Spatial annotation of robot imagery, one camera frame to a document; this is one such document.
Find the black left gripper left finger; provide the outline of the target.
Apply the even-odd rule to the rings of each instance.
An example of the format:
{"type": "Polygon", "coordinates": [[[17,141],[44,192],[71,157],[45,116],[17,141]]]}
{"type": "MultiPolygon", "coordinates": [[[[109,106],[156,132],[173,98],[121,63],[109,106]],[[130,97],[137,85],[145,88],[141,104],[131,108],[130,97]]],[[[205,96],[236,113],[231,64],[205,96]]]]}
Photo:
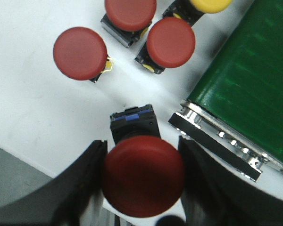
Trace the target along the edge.
{"type": "Polygon", "coordinates": [[[0,226],[96,226],[107,142],[95,140],[56,178],[0,208],[0,226]]]}

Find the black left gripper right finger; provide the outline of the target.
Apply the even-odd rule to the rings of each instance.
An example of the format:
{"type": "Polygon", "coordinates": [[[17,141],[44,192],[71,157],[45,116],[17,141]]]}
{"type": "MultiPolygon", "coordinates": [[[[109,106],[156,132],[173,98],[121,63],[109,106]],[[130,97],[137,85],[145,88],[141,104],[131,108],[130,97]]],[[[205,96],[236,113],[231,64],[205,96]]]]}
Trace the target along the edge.
{"type": "Polygon", "coordinates": [[[238,178],[195,141],[179,136],[181,201],[188,226],[283,226],[283,201],[238,178]]]}

